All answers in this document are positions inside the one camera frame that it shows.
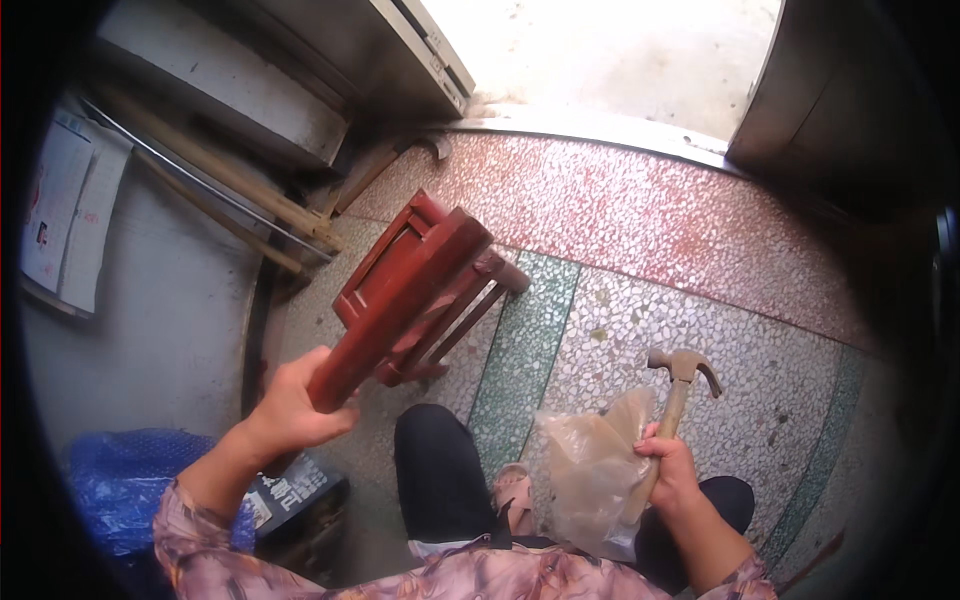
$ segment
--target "floral shirt sleeve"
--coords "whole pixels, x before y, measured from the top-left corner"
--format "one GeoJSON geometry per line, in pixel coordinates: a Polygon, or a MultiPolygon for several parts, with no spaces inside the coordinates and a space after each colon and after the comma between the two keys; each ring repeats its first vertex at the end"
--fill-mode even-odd
{"type": "Polygon", "coordinates": [[[699,600],[773,600],[776,597],[774,585],[767,579],[766,565],[754,554],[722,584],[700,596],[699,600]]]}
{"type": "MultiPolygon", "coordinates": [[[[572,598],[669,600],[663,590],[624,564],[514,544],[490,548],[489,536],[425,558],[426,565],[348,589],[326,590],[301,576],[229,546],[229,524],[175,481],[154,517],[156,557],[179,598],[279,600],[337,598],[572,598]]],[[[772,600],[763,562],[754,555],[704,600],[772,600]]]]}
{"type": "Polygon", "coordinates": [[[154,552],[178,598],[272,600],[322,595],[317,584],[230,549],[229,523],[175,480],[154,516],[154,552]]]}

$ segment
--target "plastic bag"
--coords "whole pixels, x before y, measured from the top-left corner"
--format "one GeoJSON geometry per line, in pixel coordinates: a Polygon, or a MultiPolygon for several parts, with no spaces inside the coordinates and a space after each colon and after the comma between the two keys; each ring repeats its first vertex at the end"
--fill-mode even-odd
{"type": "MultiPolygon", "coordinates": [[[[87,529],[111,556],[151,551],[160,497],[182,470],[206,454],[212,438],[176,429],[89,433],[70,445],[70,482],[87,529]]],[[[231,543],[253,551],[253,509],[233,521],[231,543]]]]}
{"type": "Polygon", "coordinates": [[[634,562],[639,523],[624,525],[627,496],[650,470],[634,453],[654,407],[649,388],[617,398],[606,415],[556,415],[539,411],[554,492],[554,533],[592,556],[634,562]]]}

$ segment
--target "foot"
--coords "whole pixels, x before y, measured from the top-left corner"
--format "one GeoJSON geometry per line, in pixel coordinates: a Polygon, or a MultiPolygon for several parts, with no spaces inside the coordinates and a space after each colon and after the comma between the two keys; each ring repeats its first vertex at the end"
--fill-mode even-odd
{"type": "Polygon", "coordinates": [[[530,475],[520,463],[506,465],[493,481],[493,497],[498,514],[507,502],[513,500],[507,509],[507,522],[510,523],[510,533],[514,536],[535,535],[534,500],[530,490],[530,475]]]}

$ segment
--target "red terrazzo floor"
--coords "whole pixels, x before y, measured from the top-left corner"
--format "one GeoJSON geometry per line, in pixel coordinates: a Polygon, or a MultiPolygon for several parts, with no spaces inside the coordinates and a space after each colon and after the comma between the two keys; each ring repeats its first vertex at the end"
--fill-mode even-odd
{"type": "Polygon", "coordinates": [[[864,348],[827,250],[755,183],[582,141],[454,133],[401,156],[348,214],[390,221],[419,187],[499,243],[638,276],[864,348]]]}

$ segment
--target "blue bag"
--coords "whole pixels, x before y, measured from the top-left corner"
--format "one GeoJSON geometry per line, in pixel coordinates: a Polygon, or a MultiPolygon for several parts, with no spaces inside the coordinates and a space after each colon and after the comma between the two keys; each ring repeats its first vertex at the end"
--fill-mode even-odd
{"type": "MultiPolygon", "coordinates": [[[[215,445],[176,429],[89,433],[70,446],[70,479],[87,529],[110,556],[150,551],[160,497],[182,470],[215,445]]],[[[253,552],[253,509],[233,521],[231,543],[253,552]]]]}

